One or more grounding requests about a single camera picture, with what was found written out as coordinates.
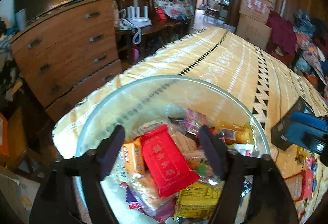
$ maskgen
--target purple wrapper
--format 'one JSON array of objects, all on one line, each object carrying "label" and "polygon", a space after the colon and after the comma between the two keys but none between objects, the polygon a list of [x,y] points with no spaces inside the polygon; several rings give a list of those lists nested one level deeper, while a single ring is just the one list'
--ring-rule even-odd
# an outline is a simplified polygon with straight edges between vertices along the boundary
[{"label": "purple wrapper", "polygon": [[129,187],[126,188],[126,202],[137,202],[137,199],[134,197],[134,195],[131,193]]}]

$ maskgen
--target wooden cabinet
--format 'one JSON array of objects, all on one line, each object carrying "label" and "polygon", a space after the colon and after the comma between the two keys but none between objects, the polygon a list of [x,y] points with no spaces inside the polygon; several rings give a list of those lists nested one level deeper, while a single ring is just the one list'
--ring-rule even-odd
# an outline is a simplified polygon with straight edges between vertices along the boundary
[{"label": "wooden cabinet", "polygon": [[12,38],[22,76],[54,121],[122,72],[112,5],[85,0],[65,6]]}]

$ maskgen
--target yellow bedspread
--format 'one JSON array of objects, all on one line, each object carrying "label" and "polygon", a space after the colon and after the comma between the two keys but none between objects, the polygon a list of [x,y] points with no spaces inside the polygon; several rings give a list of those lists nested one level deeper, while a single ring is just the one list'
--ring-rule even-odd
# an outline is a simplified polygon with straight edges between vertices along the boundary
[{"label": "yellow bedspread", "polygon": [[[167,44],[156,55],[95,90],[56,124],[53,130],[55,146],[64,158],[71,158],[87,117],[108,94],[136,79],[176,74],[210,82],[238,98],[264,128],[271,156],[283,177],[301,171],[302,166],[295,161],[296,146],[292,145],[287,151],[278,150],[271,144],[270,129],[299,96],[312,106],[317,116],[327,115],[327,106],[305,78],[294,74],[260,48],[217,27]],[[328,169],[320,161],[316,177],[318,187],[306,206],[302,222],[312,214],[328,189]]]}]

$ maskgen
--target white cable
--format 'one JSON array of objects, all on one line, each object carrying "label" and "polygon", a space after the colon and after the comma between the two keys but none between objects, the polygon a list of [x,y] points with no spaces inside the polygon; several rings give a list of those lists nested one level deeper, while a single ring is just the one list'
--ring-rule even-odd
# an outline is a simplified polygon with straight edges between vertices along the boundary
[{"label": "white cable", "polygon": [[120,10],[118,13],[121,13],[121,12],[123,12],[123,18],[121,19],[121,21],[122,21],[122,23],[125,23],[125,24],[127,24],[128,26],[132,26],[132,27],[135,27],[135,28],[137,28],[137,32],[136,32],[136,34],[134,35],[134,37],[132,38],[132,43],[134,43],[134,44],[140,44],[140,42],[141,42],[141,29],[139,28],[139,27],[137,27],[137,26],[135,26],[134,24],[132,24],[132,23],[130,23],[127,19],[125,19],[125,16],[126,16],[126,9],[122,9],[122,10]]}]

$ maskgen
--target glass bowl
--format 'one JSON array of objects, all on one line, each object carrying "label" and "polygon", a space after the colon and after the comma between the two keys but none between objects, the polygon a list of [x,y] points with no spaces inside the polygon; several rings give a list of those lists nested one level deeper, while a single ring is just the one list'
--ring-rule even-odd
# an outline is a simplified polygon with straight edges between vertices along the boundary
[{"label": "glass bowl", "polygon": [[[255,127],[257,156],[270,154],[264,131],[252,113],[234,96],[208,82],[184,76],[153,76],[133,81],[118,88],[97,105],[88,117],[78,138],[76,155],[97,148],[117,124],[125,129],[126,139],[133,138],[133,129],[167,116],[183,117],[184,109],[191,108],[207,116],[208,123],[218,126],[220,121],[243,126],[251,122]],[[157,223],[138,210],[129,210],[125,202],[125,188],[119,187],[114,176],[101,182],[120,224]],[[78,191],[84,200],[80,178]]]}]

